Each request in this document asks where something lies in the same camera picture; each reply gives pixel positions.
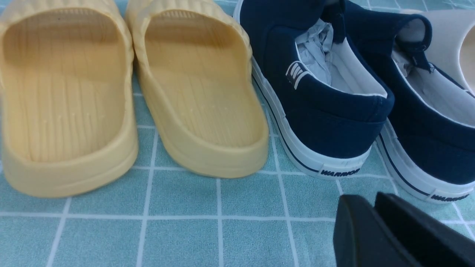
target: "shoe logo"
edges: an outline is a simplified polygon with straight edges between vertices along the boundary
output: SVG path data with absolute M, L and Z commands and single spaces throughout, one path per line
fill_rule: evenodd
M 357 169 L 357 170 L 354 170 L 354 171 L 351 171 L 351 172 L 332 172 L 332 171 L 322 170 L 321 174 L 326 175 L 326 176 L 333 176 L 333 177 L 344 177 L 344 176 L 348 176 L 348 175 L 353 175 L 353 174 L 355 174 L 359 171 L 360 171 L 360 169 Z
M 468 197 L 468 195 L 469 194 L 467 194 L 465 196 L 458 197 L 458 198 L 446 198 L 446 197 L 442 197 L 442 196 L 432 195 L 431 198 L 433 200 L 438 200 L 438 201 L 443 201 L 443 202 L 452 202 L 452 201 L 462 200 L 462 199 Z
M 285 76 L 294 85 L 294 89 L 297 90 L 300 80 L 307 74 L 310 74 L 310 72 L 307 71 L 305 65 L 300 61 L 294 61 L 290 64 Z

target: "white slipper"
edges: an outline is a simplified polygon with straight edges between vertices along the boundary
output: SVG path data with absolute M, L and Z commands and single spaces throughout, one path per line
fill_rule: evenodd
M 475 94 L 475 10 L 435 10 L 420 13 L 432 24 L 427 59 L 466 90 Z

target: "yellow slipper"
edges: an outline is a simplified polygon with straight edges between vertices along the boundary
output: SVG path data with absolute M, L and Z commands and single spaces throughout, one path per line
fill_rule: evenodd
M 0 17 L 3 169 L 64 197 L 124 174 L 138 153 L 130 33 L 113 0 L 13 0 Z
M 211 0 L 131 0 L 126 21 L 142 92 L 170 156 L 212 177 L 258 171 L 268 127 L 243 29 Z

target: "white lining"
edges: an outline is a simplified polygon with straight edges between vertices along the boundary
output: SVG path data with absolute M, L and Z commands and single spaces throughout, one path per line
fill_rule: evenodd
M 321 27 L 319 20 L 315 27 Z M 299 36 L 298 42 L 302 43 L 302 37 L 309 35 L 308 32 Z M 333 29 L 330 27 L 328 36 L 333 40 Z M 297 46 L 295 49 L 299 60 L 304 63 L 307 71 L 318 81 L 327 84 L 330 88 L 353 95 L 382 96 L 386 98 L 388 93 L 383 86 L 364 68 L 355 56 L 348 44 L 347 39 L 341 44 L 330 44 L 328 40 L 324 43 L 310 44 L 309 42 L 319 41 L 318 38 L 307 38 L 305 46 Z
M 398 64 L 394 57 L 393 62 L 406 84 L 426 106 L 455 123 L 475 128 L 475 98 L 445 78 L 435 68 L 429 73 L 414 67 L 405 77 L 400 69 L 401 64 Z

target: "teal tile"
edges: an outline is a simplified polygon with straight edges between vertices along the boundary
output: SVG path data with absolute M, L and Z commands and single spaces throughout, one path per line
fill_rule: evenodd
M 155 171 L 150 215 L 216 215 L 216 179 L 187 171 Z
M 139 128 L 139 155 L 135 160 L 134 166 L 150 167 L 152 160 L 153 138 L 155 129 Z
M 452 5 L 449 4 L 449 1 L 441 0 L 424 0 L 427 5 L 428 10 L 451 10 Z
M 125 10 L 127 9 L 127 2 L 128 2 L 128 0 L 115 0 L 115 3 L 117 4 L 117 7 L 119 8 L 119 11 L 120 11 L 122 17 L 125 17 Z
M 465 237 L 472 239 L 465 224 L 446 224 L 446 225 L 452 228 L 453 230 L 459 232 L 460 234 L 464 235 Z
M 378 154 L 378 148 L 376 145 L 371 146 L 370 155 L 368 156 L 357 174 L 374 174 L 386 176 L 384 162 L 381 160 Z
M 133 100 L 137 125 L 155 126 L 155 122 L 153 122 L 152 115 L 150 114 L 150 111 L 147 107 L 145 98 L 143 96 L 134 95 Z
M 9 212 L 49 212 L 63 211 L 66 199 L 39 199 L 27 196 L 13 189 L 0 174 L 0 211 Z
M 59 219 L 0 217 L 2 267 L 44 267 Z
M 368 6 L 368 0 L 351 0 L 351 2 L 360 5 L 362 7 L 367 7 Z
M 279 160 L 279 167 L 281 172 L 301 172 L 285 153 L 283 143 L 280 142 L 280 138 L 275 139 L 275 148 L 277 150 L 277 159 Z
M 399 10 L 390 9 L 390 8 L 371 7 L 371 10 L 372 11 L 377 11 L 377 12 L 399 13 Z
M 142 90 L 139 84 L 139 78 L 137 77 L 137 73 L 135 72 L 132 74 L 132 91 L 134 93 L 142 93 Z
M 299 175 L 282 178 L 291 217 L 335 218 L 340 197 L 335 181 Z
M 157 143 L 157 156 L 155 158 L 155 167 L 181 167 L 170 157 L 168 152 L 165 150 L 161 138 L 158 139 Z
M 143 266 L 218 266 L 217 220 L 148 221 Z
M 232 16 L 234 13 L 234 8 L 236 7 L 236 3 L 230 3 L 227 1 L 219 1 L 215 0 L 215 2 L 226 12 L 226 14 Z
M 425 202 L 413 197 L 399 185 L 396 185 L 396 187 L 398 188 L 400 197 L 437 220 L 460 220 L 452 204 L 433 204 Z
M 369 0 L 372 7 L 399 8 L 395 0 Z
M 275 172 L 275 171 L 277 171 L 276 163 L 275 163 L 276 159 L 274 157 L 274 149 L 272 148 L 272 139 L 271 138 L 275 138 L 276 142 L 278 142 L 278 137 L 270 137 L 269 138 L 269 152 L 267 154 L 267 162 L 262 167 L 262 170 L 269 171 L 269 172 Z
M 285 221 L 223 221 L 224 265 L 294 266 Z
M 462 217 L 466 221 L 475 221 L 475 192 L 472 192 L 467 198 L 455 202 Z
M 141 220 L 68 219 L 53 266 L 135 266 L 141 226 Z
M 383 178 L 345 178 L 340 180 L 340 185 L 344 194 L 363 196 L 371 204 L 374 204 L 378 192 L 395 193 L 391 181 Z
M 333 222 L 292 222 L 300 266 L 336 266 Z
M 142 215 L 149 171 L 129 170 L 117 181 L 74 197 L 69 213 Z
M 402 9 L 426 11 L 423 0 L 398 0 Z
M 221 203 L 223 215 L 285 216 L 276 174 L 221 180 Z

